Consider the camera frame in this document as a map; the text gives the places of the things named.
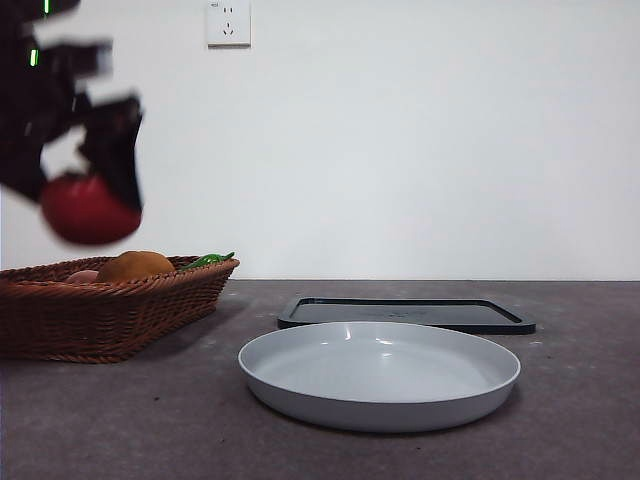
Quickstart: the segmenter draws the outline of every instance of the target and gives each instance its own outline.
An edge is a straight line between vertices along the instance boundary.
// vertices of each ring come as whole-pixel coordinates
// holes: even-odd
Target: green light
[[[29,65],[31,65],[32,67],[35,67],[37,64],[38,64],[38,49],[32,48],[31,58],[29,58]]]

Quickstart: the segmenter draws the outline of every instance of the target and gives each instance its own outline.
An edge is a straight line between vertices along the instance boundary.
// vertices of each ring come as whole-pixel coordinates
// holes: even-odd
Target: black tray
[[[326,322],[402,322],[466,333],[534,333],[525,322],[488,300],[384,300],[364,298],[294,298],[278,317],[278,327]]]

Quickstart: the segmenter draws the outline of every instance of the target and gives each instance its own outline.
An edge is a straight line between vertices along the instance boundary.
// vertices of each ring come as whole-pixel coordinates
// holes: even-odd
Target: plate rim
[[[433,400],[425,400],[425,401],[411,401],[411,400],[388,400],[388,401],[374,401],[374,400],[354,400],[354,399],[347,399],[347,398],[336,398],[336,397],[332,397],[332,396],[325,396],[325,395],[313,395],[310,394],[308,392],[301,392],[298,390],[294,390],[291,388],[284,388],[280,385],[276,385],[272,382],[268,382],[260,377],[258,377],[257,375],[255,375],[243,362],[242,360],[242,354],[243,352],[246,351],[247,348],[250,347],[251,344],[253,344],[254,342],[257,342],[258,340],[261,340],[265,337],[271,336],[271,335],[276,335],[276,334],[284,334],[284,332],[291,332],[294,331],[296,329],[299,328],[323,328],[323,326],[325,325],[334,325],[334,324],[339,324],[339,325],[349,325],[349,324],[369,324],[369,325],[394,325],[394,326],[405,326],[405,327],[412,327],[412,328],[427,328],[429,330],[442,330],[444,332],[447,332],[445,334],[451,334],[451,335],[463,335],[466,337],[473,337],[477,340],[481,340],[483,342],[486,342],[490,345],[492,345],[493,347],[499,347],[500,349],[504,350],[507,352],[507,354],[509,354],[509,356],[515,361],[515,365],[516,365],[516,371],[515,373],[509,377],[509,379],[501,382],[500,384],[498,384],[497,386],[493,386],[491,388],[488,388],[486,390],[482,390],[476,393],[472,393],[469,395],[461,395],[461,396],[454,396],[454,397],[448,397],[448,398],[436,398]],[[249,342],[247,342],[238,352],[238,363],[240,364],[240,368],[244,371],[245,375],[247,375],[248,377],[264,384],[264,385],[268,385],[271,388],[275,388],[278,389],[280,391],[283,392],[287,392],[287,393],[292,393],[295,395],[302,395],[305,397],[309,397],[309,398],[317,398],[317,399],[321,399],[321,400],[328,400],[328,401],[337,401],[337,402],[348,402],[348,403],[357,403],[357,404],[366,404],[366,405],[427,405],[427,404],[434,404],[434,403],[445,403],[445,402],[453,402],[453,401],[462,401],[462,400],[468,400],[468,399],[473,399],[476,397],[482,397],[485,395],[489,395],[493,392],[497,392],[500,391],[502,389],[504,389],[505,387],[508,387],[509,385],[512,385],[515,383],[515,381],[518,379],[518,377],[520,376],[521,370],[522,370],[522,364],[520,362],[520,359],[518,358],[518,356],[513,353],[511,350],[509,350],[506,347],[503,347],[502,345],[500,345],[499,343],[496,343],[492,340],[483,338],[483,337],[479,337],[477,335],[473,335],[470,333],[465,333],[465,332],[460,332],[457,330],[451,330],[451,329],[447,329],[447,328],[443,328],[443,327],[433,327],[433,326],[428,326],[428,325],[417,325],[415,323],[401,323],[401,322],[367,322],[367,321],[356,321],[356,322],[325,322],[325,323],[314,323],[314,324],[309,324],[309,325],[301,325],[301,326],[296,326],[296,327],[291,327],[291,328],[287,328],[286,330],[275,330],[273,332],[269,332],[269,333],[265,333],[263,335],[259,335],[258,337],[250,340]]]

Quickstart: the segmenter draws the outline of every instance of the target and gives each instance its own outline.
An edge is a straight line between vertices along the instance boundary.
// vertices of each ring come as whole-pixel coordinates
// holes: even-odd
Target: brown potato
[[[107,261],[100,268],[95,281],[126,282],[173,271],[175,271],[173,264],[160,253],[130,251]]]
[[[98,272],[96,270],[80,270],[72,273],[65,280],[66,283],[92,283],[96,280]]]

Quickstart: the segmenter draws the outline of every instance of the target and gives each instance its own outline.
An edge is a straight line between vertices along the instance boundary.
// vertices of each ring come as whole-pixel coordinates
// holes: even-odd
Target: red tomato
[[[122,203],[99,175],[64,175],[49,182],[40,196],[51,228],[72,243],[99,245],[135,232],[142,212]]]

